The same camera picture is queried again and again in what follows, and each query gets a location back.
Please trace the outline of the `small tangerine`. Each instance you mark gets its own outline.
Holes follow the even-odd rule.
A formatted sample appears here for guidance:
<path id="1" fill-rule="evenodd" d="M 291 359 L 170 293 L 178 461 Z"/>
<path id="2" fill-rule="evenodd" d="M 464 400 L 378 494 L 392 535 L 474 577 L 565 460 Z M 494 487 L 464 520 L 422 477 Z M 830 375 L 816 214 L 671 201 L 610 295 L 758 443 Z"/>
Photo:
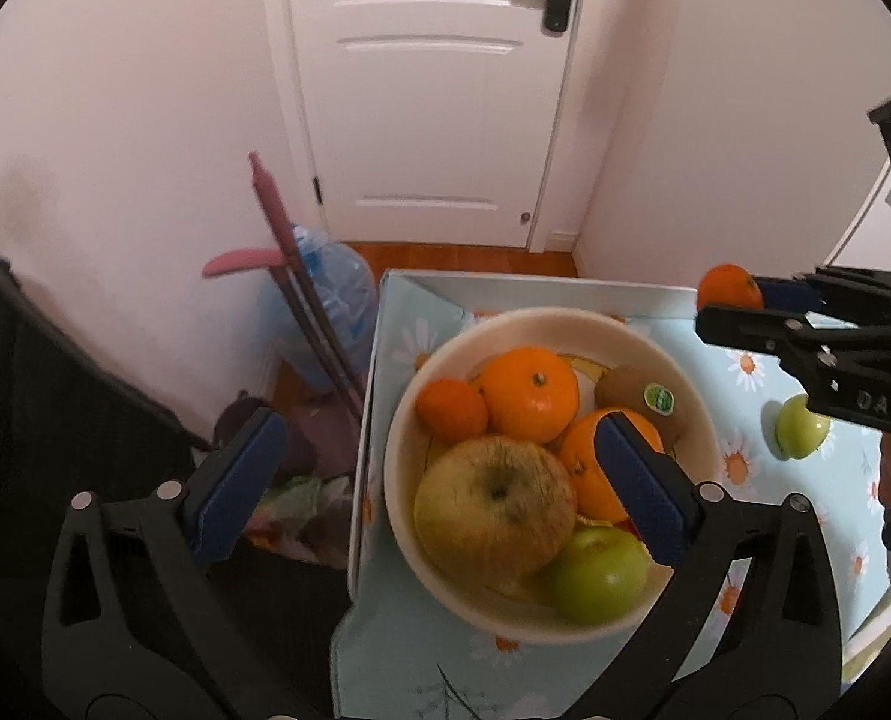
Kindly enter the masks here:
<path id="1" fill-rule="evenodd" d="M 761 310 L 764 296 L 756 280 L 744 268 L 722 263 L 711 268 L 697 286 L 697 312 L 709 305 Z"/>
<path id="2" fill-rule="evenodd" d="M 577 374 L 541 346 L 520 346 L 489 359 L 478 374 L 494 433 L 551 444 L 577 415 Z"/>

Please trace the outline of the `green apple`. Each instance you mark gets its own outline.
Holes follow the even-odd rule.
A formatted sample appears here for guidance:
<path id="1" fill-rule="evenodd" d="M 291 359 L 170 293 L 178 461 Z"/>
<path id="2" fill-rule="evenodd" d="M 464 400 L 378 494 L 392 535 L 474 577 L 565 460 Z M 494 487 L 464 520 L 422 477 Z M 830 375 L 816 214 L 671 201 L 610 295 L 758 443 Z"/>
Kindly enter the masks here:
<path id="1" fill-rule="evenodd" d="M 776 419 L 776 442 L 782 454 L 802 460 L 816 450 L 831 433 L 831 418 L 808 408 L 805 394 L 790 397 L 781 406 Z"/>
<path id="2" fill-rule="evenodd" d="M 621 528 L 580 528 L 551 562 L 546 583 L 561 616 L 600 626 L 639 603 L 649 574 L 650 557 L 635 536 Z"/>

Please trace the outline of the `brown kiwi with sticker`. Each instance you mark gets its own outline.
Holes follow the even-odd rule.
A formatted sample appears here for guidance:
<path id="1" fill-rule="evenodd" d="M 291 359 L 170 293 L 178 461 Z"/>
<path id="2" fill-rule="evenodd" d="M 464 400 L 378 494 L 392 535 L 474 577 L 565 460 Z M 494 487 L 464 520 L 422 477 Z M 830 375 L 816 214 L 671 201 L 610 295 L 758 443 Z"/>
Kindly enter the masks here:
<path id="1" fill-rule="evenodd" d="M 685 407 L 678 395 L 644 369 L 619 366 L 603 372 L 593 396 L 598 408 L 631 411 L 648 422 L 665 450 L 685 433 Z"/>

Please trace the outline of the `large orange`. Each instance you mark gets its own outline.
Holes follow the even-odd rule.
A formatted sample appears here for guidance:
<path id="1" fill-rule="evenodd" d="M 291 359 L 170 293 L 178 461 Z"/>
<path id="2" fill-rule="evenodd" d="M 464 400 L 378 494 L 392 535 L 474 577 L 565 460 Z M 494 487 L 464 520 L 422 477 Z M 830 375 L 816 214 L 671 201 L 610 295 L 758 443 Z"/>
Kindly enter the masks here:
<path id="1" fill-rule="evenodd" d="M 613 486 L 595 460 L 593 438 L 598 421 L 613 413 L 621 413 L 632 422 L 632 426 L 642 434 L 653 450 L 662 452 L 663 440 L 657 427 L 639 413 L 629 408 L 603 408 L 580 418 L 569 427 L 557 458 L 569 473 L 569 481 L 577 496 L 577 513 L 593 522 L 606 522 L 619 525 L 629 518 Z"/>

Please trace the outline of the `brownish old apple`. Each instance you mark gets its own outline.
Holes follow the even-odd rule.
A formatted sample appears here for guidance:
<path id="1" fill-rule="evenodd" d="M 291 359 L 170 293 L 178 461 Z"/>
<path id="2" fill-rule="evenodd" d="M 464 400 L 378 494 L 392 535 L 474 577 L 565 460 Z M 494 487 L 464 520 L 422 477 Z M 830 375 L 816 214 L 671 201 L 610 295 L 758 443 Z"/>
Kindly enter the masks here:
<path id="1" fill-rule="evenodd" d="M 523 439 L 465 440 L 427 466 L 413 522 L 455 582 L 507 587 L 543 571 L 574 533 L 577 494 L 561 461 Z"/>

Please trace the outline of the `small tangerine edge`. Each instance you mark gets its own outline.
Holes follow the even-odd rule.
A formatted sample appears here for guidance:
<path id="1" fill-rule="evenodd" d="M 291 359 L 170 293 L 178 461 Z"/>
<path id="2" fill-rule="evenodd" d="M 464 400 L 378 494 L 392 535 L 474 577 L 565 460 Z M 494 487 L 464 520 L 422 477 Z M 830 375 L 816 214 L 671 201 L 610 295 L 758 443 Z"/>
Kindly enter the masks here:
<path id="1" fill-rule="evenodd" d="M 488 431 L 486 400 L 465 380 L 446 377 L 428 383 L 418 395 L 414 410 L 429 434 L 442 444 L 460 444 Z"/>

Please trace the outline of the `cream cartoon bowl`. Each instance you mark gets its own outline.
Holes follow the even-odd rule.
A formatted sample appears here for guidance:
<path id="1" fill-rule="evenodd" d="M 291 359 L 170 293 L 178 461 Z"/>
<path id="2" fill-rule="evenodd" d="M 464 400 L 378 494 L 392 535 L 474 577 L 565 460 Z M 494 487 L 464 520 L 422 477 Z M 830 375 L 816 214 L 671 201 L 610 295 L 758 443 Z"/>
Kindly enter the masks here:
<path id="1" fill-rule="evenodd" d="M 531 583 L 518 595 L 510 596 L 470 582 L 454 582 L 434 566 L 419 544 L 414 528 L 414 496 L 425 467 L 445 450 L 422 429 L 414 415 L 419 390 L 441 377 L 469 379 L 489 359 L 519 346 L 543 346 L 578 362 L 585 379 L 580 384 L 582 411 L 592 408 L 595 367 L 629 364 L 652 372 L 657 382 L 671 388 L 689 418 L 685 435 L 671 450 L 674 460 L 696 483 L 720 478 L 719 444 L 712 418 L 696 382 L 683 367 L 683 356 L 672 355 L 634 328 L 590 310 L 510 310 L 446 341 L 401 394 L 388 429 L 383 459 L 386 515 L 398 548 L 419 582 L 447 610 L 504 639 L 525 644 L 578 644 L 635 628 L 670 582 L 673 571 L 668 567 L 650 564 L 644 590 L 627 613 L 600 626 L 579 626 L 556 614 Z"/>

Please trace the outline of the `black hanging jacket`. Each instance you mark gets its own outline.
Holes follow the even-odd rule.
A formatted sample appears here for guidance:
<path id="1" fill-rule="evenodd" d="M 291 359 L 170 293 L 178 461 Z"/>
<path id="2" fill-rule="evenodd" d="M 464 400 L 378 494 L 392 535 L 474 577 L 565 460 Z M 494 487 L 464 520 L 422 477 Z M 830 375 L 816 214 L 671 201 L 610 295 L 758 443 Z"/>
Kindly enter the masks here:
<path id="1" fill-rule="evenodd" d="M 216 442 L 201 440 L 172 411 L 100 369 L 25 299 L 0 260 L 0 718 L 70 718 L 43 689 L 41 624 L 73 497 L 94 491 L 105 502 L 128 502 L 169 479 L 185 481 L 260 408 L 237 401 Z M 307 440 L 286 427 L 271 483 L 310 466 Z M 268 569 L 239 543 L 203 572 L 265 667 L 308 700 L 312 718 L 329 717 L 329 639 L 349 606 L 343 579 L 310 564 Z"/>

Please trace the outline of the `daisy print tablecloth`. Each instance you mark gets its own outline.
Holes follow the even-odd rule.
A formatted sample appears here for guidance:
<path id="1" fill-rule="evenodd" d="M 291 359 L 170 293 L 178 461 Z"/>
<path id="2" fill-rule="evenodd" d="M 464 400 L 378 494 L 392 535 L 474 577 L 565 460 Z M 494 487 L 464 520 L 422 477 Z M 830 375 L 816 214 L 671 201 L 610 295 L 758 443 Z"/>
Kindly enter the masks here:
<path id="1" fill-rule="evenodd" d="M 779 502 L 802 493 L 813 502 L 842 632 L 852 635 L 889 589 L 877 498 L 880 436 L 836 421 L 820 450 L 787 460 L 774 440 L 774 419 L 798 383 L 774 359 L 701 344 L 696 388 L 719 444 L 717 481 L 736 499 Z M 634 629 L 564 645 L 483 631 L 421 585 L 393 536 L 333 639 L 333 699 L 341 715 L 354 718 L 556 717 Z"/>

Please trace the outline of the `white panel door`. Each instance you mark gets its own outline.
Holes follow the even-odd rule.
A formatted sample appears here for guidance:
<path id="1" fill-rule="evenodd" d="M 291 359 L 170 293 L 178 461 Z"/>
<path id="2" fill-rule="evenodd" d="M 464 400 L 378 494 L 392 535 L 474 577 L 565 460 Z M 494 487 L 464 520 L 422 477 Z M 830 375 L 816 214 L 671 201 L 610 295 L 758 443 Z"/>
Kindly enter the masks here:
<path id="1" fill-rule="evenodd" d="M 301 208 L 338 239 L 564 249 L 617 0 L 265 0 Z"/>

